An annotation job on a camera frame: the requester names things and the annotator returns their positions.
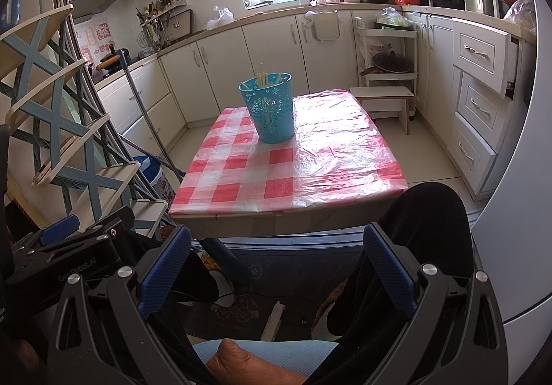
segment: open drawer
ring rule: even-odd
[[[454,65],[473,75],[502,98],[515,81],[518,45],[509,33],[454,19]]]
[[[459,113],[455,113],[447,149],[478,194],[496,154]]]

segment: leg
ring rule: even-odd
[[[421,263],[468,277],[473,252],[460,198],[440,183],[417,185],[399,197],[380,219],[396,244],[407,246]],[[393,345],[406,317],[395,310],[372,265],[362,254],[342,295],[328,315],[328,328],[344,337],[305,385],[363,384]]]

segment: kitchen cabinet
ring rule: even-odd
[[[255,74],[242,29],[234,28],[201,39],[198,49],[220,110],[245,106],[238,90],[239,82]]]
[[[314,27],[307,26],[304,14],[295,16],[311,93],[358,87],[351,12],[339,11],[337,15],[340,20],[339,38],[334,41],[318,41]]]
[[[242,28],[255,73],[260,72],[261,64],[263,70],[269,73],[290,73],[293,96],[308,94],[305,62],[295,17],[264,20]]]
[[[424,118],[446,144],[451,135],[458,94],[457,86],[453,86],[453,77],[460,75],[460,72],[453,67],[452,19],[430,15],[428,22],[430,68]]]
[[[426,115],[427,89],[429,82],[430,48],[428,46],[428,16],[421,13],[405,13],[412,22],[412,28],[418,33],[416,44],[418,45],[418,72],[416,85],[416,111],[422,116]]]
[[[187,122],[220,114],[196,42],[167,53],[161,63]]]

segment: plastic tablecloth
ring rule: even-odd
[[[347,91],[293,99],[295,135],[260,142],[246,107],[225,109],[169,214],[233,214],[339,206],[400,195],[408,184],[374,122]]]

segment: drawer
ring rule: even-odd
[[[515,80],[518,46],[510,34],[473,22],[454,19],[454,64],[501,97]]]
[[[495,152],[458,113],[454,116],[447,149],[478,194],[495,160]]]
[[[458,112],[498,152],[513,108],[513,101],[500,98],[479,80],[462,73]]]

